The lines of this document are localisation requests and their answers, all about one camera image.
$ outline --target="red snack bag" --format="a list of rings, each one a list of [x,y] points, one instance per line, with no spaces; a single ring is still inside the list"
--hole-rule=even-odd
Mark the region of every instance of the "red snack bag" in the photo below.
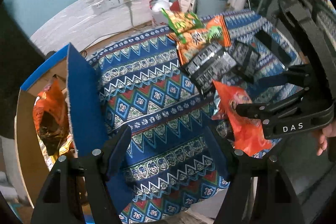
[[[48,156],[58,154],[69,134],[69,121],[67,104],[55,76],[37,95],[33,119]]]
[[[252,103],[246,91],[238,86],[227,86],[213,81],[220,97],[219,111],[225,112],[235,136],[235,149],[243,150],[249,156],[263,149],[270,149],[272,144],[265,140],[260,120],[241,117],[235,111],[238,104]]]

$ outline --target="orange snack bag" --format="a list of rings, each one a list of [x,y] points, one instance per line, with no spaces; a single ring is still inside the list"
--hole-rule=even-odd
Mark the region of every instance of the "orange snack bag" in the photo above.
[[[241,117],[235,111],[238,104],[252,103],[246,91],[238,86],[227,86],[213,81],[220,97],[219,111],[225,112],[235,136],[235,149],[243,150],[249,156],[263,149],[270,149],[272,144],[265,140],[261,121]]]
[[[58,155],[69,134],[68,108],[54,76],[38,93],[33,120],[36,132],[46,147],[48,156]]]
[[[175,33],[168,34],[168,38],[176,42],[177,55],[181,65],[188,63],[208,43],[207,29],[188,30],[180,34],[178,39]]]
[[[216,39],[223,47],[232,45],[223,15],[216,15],[206,25],[209,40]]]

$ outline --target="food package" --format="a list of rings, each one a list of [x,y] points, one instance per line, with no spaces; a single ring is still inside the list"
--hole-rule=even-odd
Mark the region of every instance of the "food package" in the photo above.
[[[254,73],[260,54],[251,46],[235,42],[235,49],[231,56],[236,60],[237,66],[232,70],[244,81],[254,83]]]
[[[176,42],[176,51],[180,64],[188,63],[205,45],[208,43],[208,30],[195,29],[188,30],[179,35],[178,39],[175,33],[168,34],[168,37]]]
[[[54,160],[62,152],[69,151],[68,107],[59,87],[57,76],[54,75],[49,83],[38,94],[33,107],[33,120],[36,132],[45,145],[48,156]]]
[[[235,111],[238,104],[252,103],[246,91],[238,86],[227,86],[213,81],[220,97],[219,111],[225,113],[233,129],[235,149],[243,150],[249,156],[263,149],[270,149],[272,144],[265,140],[261,121],[241,117]]]
[[[176,33],[176,35],[180,35],[187,30],[203,27],[202,22],[193,12],[172,12],[170,10],[162,9],[162,13],[167,17],[169,27]]]
[[[223,75],[236,65],[236,61],[217,41],[208,44],[197,53],[190,62],[180,67],[195,84],[199,92],[205,96],[212,89],[212,79],[221,80]]]
[[[39,138],[39,136],[37,135],[37,138],[39,140],[39,144],[40,144],[40,148],[41,148],[41,151],[42,151],[42,155],[43,155],[43,158],[44,158],[44,161],[49,169],[49,171],[52,169],[54,163],[56,162],[57,158],[58,158],[58,155],[55,154],[55,155],[52,155],[52,156],[49,156],[48,153],[47,153],[47,148],[45,147],[43,141],[41,141],[41,139]],[[75,148],[74,148],[74,143],[73,143],[73,140],[72,140],[72,136],[69,134],[67,136],[67,139],[66,141],[63,143],[63,145],[60,147],[59,149],[59,155],[72,155],[72,157],[77,157],[76,153],[75,153]]]
[[[188,30],[180,35],[168,34],[168,38],[176,42],[180,65],[188,63],[202,48],[211,41],[218,41],[222,46],[231,45],[231,40],[222,15],[210,20],[206,28]]]
[[[206,25],[208,31],[208,39],[210,41],[217,40],[223,47],[231,46],[231,39],[227,27],[225,25],[223,15],[216,15]]]

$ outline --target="patterned cloth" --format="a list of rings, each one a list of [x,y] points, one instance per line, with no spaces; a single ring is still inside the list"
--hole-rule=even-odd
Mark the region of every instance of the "patterned cloth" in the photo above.
[[[301,63],[288,40],[265,18],[249,10],[223,15],[232,41],[237,38],[260,53],[256,79],[284,70],[254,38],[260,29],[286,50],[292,65]],[[166,37],[169,31],[167,26],[147,31],[110,45],[89,59],[100,75],[100,101],[108,134],[113,136],[123,124],[132,128],[121,169],[134,199],[120,214],[124,223],[160,220],[228,187],[226,178],[215,170],[202,136],[202,129],[215,123],[210,119],[215,108],[213,97],[202,99],[180,73],[175,44]],[[254,102],[278,101],[297,90],[291,84],[262,90],[234,74],[227,75],[224,82],[241,85]],[[228,121],[220,126],[231,128]]]

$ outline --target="black snack bag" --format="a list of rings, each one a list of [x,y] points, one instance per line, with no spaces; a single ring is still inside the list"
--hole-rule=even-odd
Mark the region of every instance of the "black snack bag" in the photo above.
[[[236,65],[236,61],[217,41],[204,47],[188,63],[180,67],[199,92],[206,96],[214,89],[212,80],[220,81]]]
[[[251,45],[239,41],[235,41],[235,45],[236,47],[231,55],[236,60],[237,66],[233,68],[232,72],[244,81],[253,84],[253,75],[260,54]]]

